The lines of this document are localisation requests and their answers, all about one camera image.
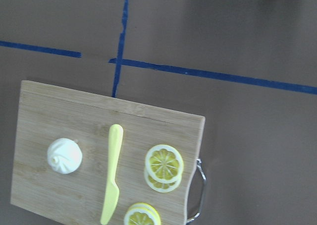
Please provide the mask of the white steamed bun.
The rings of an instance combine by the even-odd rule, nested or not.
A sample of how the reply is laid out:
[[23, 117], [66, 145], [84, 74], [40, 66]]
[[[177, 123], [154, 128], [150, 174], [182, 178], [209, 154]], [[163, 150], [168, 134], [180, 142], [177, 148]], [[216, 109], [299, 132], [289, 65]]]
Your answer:
[[82, 163], [83, 154], [79, 145], [68, 138], [53, 141], [47, 149], [47, 161], [53, 171], [69, 174], [76, 171]]

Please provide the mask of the yellow plastic knife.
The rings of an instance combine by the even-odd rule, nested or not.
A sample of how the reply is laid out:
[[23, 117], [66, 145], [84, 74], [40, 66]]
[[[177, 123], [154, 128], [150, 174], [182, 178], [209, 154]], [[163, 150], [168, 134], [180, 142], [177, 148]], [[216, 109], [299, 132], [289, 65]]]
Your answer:
[[106, 225], [110, 221], [119, 198], [120, 190], [116, 184], [116, 171], [123, 140], [123, 128], [113, 124], [108, 134], [108, 163], [104, 204], [100, 224]]

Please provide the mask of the upper yellow lemon slice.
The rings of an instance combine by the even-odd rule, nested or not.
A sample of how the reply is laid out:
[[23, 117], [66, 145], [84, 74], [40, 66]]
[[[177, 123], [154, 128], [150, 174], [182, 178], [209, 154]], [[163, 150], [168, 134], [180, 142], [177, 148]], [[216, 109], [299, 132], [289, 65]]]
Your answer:
[[147, 151], [145, 169], [152, 179], [160, 183], [172, 183], [182, 176], [184, 162], [174, 147], [159, 144]]

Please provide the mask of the yellow lemon slice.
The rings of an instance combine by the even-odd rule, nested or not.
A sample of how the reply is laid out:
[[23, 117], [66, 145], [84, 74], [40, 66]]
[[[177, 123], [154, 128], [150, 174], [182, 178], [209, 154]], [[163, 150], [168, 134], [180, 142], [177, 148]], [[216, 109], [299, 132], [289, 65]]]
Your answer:
[[182, 176], [184, 162], [174, 147], [159, 144], [147, 151], [145, 169], [152, 179], [160, 183], [172, 183]]
[[157, 210], [147, 203], [135, 203], [124, 216], [125, 225], [161, 225]]
[[154, 191], [159, 193], [168, 193], [179, 187], [182, 177], [177, 179], [175, 182], [161, 183], [153, 179], [146, 170], [144, 170], [144, 179], [146, 184]]

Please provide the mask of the lower yellow lemon slice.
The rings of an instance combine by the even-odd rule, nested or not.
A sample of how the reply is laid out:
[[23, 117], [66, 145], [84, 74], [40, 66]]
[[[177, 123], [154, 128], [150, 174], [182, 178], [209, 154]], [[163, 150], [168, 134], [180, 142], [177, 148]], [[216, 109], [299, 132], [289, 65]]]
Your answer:
[[154, 191], [159, 193], [168, 193], [179, 187], [182, 177], [177, 179], [175, 182], [161, 183], [153, 179], [146, 170], [144, 170], [144, 179], [146, 184]]

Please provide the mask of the wooden cutting board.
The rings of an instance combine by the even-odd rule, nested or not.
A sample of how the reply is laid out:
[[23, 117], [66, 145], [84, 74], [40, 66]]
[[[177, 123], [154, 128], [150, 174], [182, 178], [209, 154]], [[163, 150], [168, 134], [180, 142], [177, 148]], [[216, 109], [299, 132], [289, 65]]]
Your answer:
[[[99, 224], [113, 124], [124, 134], [116, 174], [120, 195], [110, 224], [123, 224], [137, 202], [152, 205], [164, 225], [186, 224], [203, 116], [28, 80], [20, 90], [11, 204], [65, 225]], [[53, 171], [47, 161], [49, 145], [59, 138], [77, 141], [83, 154], [69, 174]], [[143, 176], [146, 153], [157, 144], [176, 148], [184, 161], [181, 183], [169, 193], [152, 190]]]

